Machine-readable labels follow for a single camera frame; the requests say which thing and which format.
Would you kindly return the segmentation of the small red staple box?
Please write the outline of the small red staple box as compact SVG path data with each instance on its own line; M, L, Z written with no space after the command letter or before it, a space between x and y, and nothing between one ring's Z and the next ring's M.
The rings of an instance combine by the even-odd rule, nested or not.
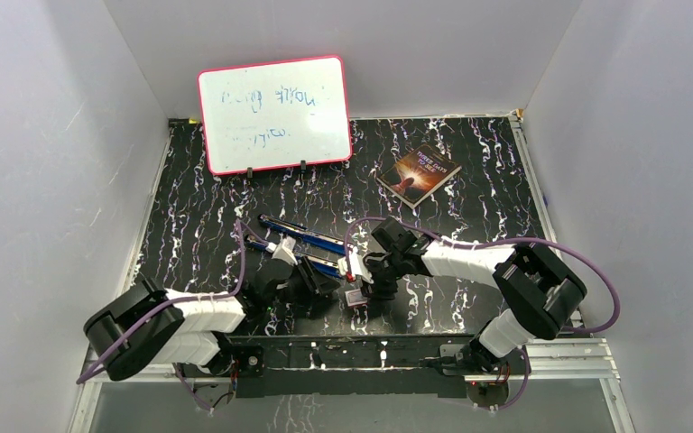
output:
M350 308L355 308L366 304L366 297L361 290L348 290L344 292L346 305Z

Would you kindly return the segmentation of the whiteboard with pink frame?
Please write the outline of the whiteboard with pink frame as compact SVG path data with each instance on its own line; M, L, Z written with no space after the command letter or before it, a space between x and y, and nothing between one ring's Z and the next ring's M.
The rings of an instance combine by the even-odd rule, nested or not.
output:
M336 55L203 70L197 85L214 175L353 155L344 63Z

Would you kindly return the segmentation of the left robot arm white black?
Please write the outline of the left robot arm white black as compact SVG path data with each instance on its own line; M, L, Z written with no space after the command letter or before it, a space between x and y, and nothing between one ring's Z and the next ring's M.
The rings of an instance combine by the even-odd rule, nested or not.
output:
M320 261L302 255L294 263L274 258L235 295L168 290L154 280L134 288L99 310L84 325L98 368L116 382L150 364L192 364L201 372L224 375L243 350L229 341L244 323L261 320L278 303L327 302L346 274L346 261Z

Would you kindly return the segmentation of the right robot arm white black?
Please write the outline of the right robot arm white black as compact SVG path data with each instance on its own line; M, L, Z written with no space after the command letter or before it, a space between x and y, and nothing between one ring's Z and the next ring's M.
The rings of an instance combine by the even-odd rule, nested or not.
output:
M552 340L587 295L585 283L543 240L496 246L457 242L387 217L372 232L378 253L352 254L350 275L369 299L392 299L408 275L450 277L499 290L505 310L458 349L440 349L420 366L444 374L496 373L515 349Z

